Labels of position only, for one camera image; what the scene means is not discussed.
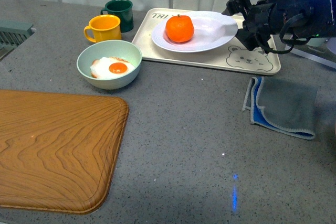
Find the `bear drawing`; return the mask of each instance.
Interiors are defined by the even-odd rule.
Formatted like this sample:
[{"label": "bear drawing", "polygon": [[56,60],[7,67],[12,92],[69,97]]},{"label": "bear drawing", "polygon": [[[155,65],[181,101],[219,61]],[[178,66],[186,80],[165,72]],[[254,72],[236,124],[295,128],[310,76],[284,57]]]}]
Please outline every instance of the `bear drawing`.
[{"label": "bear drawing", "polygon": [[233,68],[258,70],[269,72],[273,69],[273,64],[267,59],[267,54],[260,48],[254,51],[241,49],[237,46],[230,46],[230,54],[226,58],[226,63]]}]

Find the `towel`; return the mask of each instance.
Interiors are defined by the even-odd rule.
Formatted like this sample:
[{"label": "towel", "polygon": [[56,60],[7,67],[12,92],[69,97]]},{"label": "towel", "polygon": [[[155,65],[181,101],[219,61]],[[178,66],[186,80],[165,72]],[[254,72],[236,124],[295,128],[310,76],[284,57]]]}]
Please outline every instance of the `towel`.
[{"label": "towel", "polygon": [[311,140],[317,88],[274,77],[251,78],[243,111],[250,110],[251,124]]}]

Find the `beige tray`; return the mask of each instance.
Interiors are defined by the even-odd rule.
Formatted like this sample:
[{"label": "beige tray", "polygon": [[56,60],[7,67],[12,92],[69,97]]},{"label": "beige tray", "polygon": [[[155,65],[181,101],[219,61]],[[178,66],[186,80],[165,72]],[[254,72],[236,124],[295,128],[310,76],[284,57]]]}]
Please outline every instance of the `beige tray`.
[{"label": "beige tray", "polygon": [[[281,64],[277,54],[264,52],[257,48],[248,51],[235,37],[229,43],[218,48],[196,53],[172,52],[158,47],[152,41],[152,30],[165,18],[190,12],[168,8],[154,8],[147,12],[132,43],[137,45],[143,54],[144,60],[175,63],[181,65],[223,69],[261,75],[273,75],[277,73]],[[234,15],[238,28],[242,28],[243,17]],[[270,47],[276,48],[274,39],[269,40]]]}]

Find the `tangerine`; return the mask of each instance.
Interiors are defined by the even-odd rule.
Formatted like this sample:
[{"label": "tangerine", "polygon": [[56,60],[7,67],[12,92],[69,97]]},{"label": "tangerine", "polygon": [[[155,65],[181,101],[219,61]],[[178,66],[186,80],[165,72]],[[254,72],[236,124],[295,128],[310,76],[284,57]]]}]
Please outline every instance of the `tangerine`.
[{"label": "tangerine", "polygon": [[194,25],[189,16],[173,16],[166,23],[166,34],[174,42],[187,42],[194,35]]}]

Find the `wood grain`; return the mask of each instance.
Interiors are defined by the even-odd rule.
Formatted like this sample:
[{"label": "wood grain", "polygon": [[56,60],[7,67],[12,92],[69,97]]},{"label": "wood grain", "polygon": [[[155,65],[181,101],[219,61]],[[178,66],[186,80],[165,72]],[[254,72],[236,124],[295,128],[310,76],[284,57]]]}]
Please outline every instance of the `wood grain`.
[{"label": "wood grain", "polygon": [[117,97],[0,90],[0,206],[96,210],[128,113]]}]

